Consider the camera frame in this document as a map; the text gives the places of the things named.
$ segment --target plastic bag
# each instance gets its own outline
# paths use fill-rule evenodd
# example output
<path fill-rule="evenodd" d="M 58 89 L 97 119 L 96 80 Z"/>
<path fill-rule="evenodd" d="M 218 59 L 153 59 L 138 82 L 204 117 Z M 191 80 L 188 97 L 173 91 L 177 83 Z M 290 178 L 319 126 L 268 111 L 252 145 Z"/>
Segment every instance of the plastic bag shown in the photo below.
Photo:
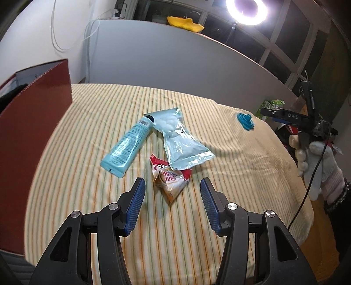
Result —
<path fill-rule="evenodd" d="M 154 155 L 151 155 L 150 160 L 155 185 L 163 189 L 169 201 L 173 202 L 186 184 L 188 184 L 191 169 L 172 170 L 168 162 Z"/>
<path fill-rule="evenodd" d="M 181 122 L 183 117 L 178 107 L 148 115 L 155 119 L 154 128 L 163 133 L 167 159 L 173 170 L 189 169 L 215 157 L 184 127 Z"/>

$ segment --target black robotic device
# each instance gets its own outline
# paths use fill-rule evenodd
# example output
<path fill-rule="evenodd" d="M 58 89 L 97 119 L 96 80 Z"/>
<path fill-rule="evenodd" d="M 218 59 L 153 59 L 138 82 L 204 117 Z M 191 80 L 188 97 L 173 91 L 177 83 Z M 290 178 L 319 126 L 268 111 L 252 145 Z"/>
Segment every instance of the black robotic device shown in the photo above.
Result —
<path fill-rule="evenodd" d="M 276 110 L 262 108 L 261 114 L 272 117 L 274 121 L 297 127 L 301 131 L 299 133 L 299 141 L 302 149 L 306 150 L 312 141 L 325 141 L 329 136 L 329 131 L 331 135 L 337 135 L 338 131 L 330 127 L 330 122 L 320 119 L 314 104 L 311 83 L 301 80 L 301 86 L 301 95 L 306 101 L 307 116 L 283 108 Z"/>
<path fill-rule="evenodd" d="M 211 228 L 227 237 L 216 285 L 244 284 L 250 232 L 256 235 L 255 284 L 317 284 L 276 213 L 256 214 L 229 203 L 208 178 L 201 181 L 200 191 Z M 127 237 L 134 229 L 144 195 L 145 181 L 137 178 L 129 192 L 100 212 L 72 212 L 42 255 L 29 284 L 93 284 L 90 234 L 97 233 L 102 285 L 130 285 L 119 237 Z"/>

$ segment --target white cable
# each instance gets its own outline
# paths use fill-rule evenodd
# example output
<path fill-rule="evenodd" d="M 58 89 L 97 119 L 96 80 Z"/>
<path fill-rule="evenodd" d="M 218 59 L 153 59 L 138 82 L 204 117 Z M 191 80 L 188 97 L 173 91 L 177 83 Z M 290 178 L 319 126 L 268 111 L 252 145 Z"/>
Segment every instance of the white cable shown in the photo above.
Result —
<path fill-rule="evenodd" d="M 86 39 L 90 38 L 93 34 L 95 34 L 97 32 L 97 30 L 99 29 L 100 27 L 100 22 L 101 22 L 101 18 L 100 16 L 109 12 L 109 11 L 112 11 L 111 10 L 108 10 L 104 13 L 102 13 L 99 17 L 97 17 L 95 20 L 93 20 L 91 26 L 93 26 L 94 22 L 99 20 L 99 24 L 97 26 L 97 28 L 95 29 L 95 31 L 93 33 L 91 33 L 88 37 L 86 38 L 83 38 L 82 40 L 77 40 L 70 48 L 62 48 L 59 46 L 58 42 L 57 42 L 57 39 L 56 39 L 56 35 L 55 35 L 55 30 L 54 30 L 54 17 L 55 17 L 55 8 L 56 8 L 56 1 L 57 0 L 54 0 L 54 6 L 52 8 L 52 12 L 51 12 L 51 43 L 52 45 L 54 46 L 55 50 L 57 50 L 58 52 L 65 52 L 65 51 L 68 51 L 70 49 L 72 49 L 73 47 L 75 47 L 77 44 L 79 44 L 80 42 L 83 42 L 85 41 Z"/>
<path fill-rule="evenodd" d="M 99 17 L 101 17 L 103 14 L 109 12 L 109 11 L 113 11 L 113 15 L 116 11 L 116 9 L 111 9 L 111 10 L 107 10 L 106 12 L 100 14 Z M 89 83 L 90 82 L 90 40 L 88 39 L 87 41 L 87 66 L 86 66 L 86 78 L 87 78 L 87 82 L 86 83 Z"/>

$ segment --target white glove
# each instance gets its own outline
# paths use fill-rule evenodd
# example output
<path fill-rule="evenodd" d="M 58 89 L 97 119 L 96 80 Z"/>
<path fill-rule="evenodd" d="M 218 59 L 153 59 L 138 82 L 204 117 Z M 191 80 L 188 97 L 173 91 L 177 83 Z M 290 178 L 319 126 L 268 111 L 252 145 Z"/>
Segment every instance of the white glove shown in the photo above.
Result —
<path fill-rule="evenodd" d="M 291 135 L 289 137 L 289 145 L 295 150 L 295 157 L 297 159 L 297 168 L 299 169 L 299 176 L 304 176 L 305 185 L 308 187 L 311 175 L 316 167 L 317 161 L 323 152 L 325 144 L 320 141 L 311 142 L 309 149 L 304 151 L 301 149 L 298 135 Z M 309 196 L 312 201 L 318 198 L 321 192 L 328 203 L 337 198 L 337 194 L 341 193 L 344 187 L 343 173 L 339 169 L 332 149 L 327 146 L 323 155 L 323 159 L 313 178 L 310 188 Z"/>

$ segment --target black tube cap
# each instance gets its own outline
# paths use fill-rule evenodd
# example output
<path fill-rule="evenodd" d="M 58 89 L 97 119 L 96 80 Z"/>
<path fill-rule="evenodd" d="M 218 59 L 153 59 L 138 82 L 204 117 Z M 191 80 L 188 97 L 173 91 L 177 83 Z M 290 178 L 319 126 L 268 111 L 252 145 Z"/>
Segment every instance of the black tube cap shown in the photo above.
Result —
<path fill-rule="evenodd" d="M 152 121 L 152 123 L 155 122 L 155 119 L 150 115 L 145 115 L 144 117 L 150 119 Z"/>

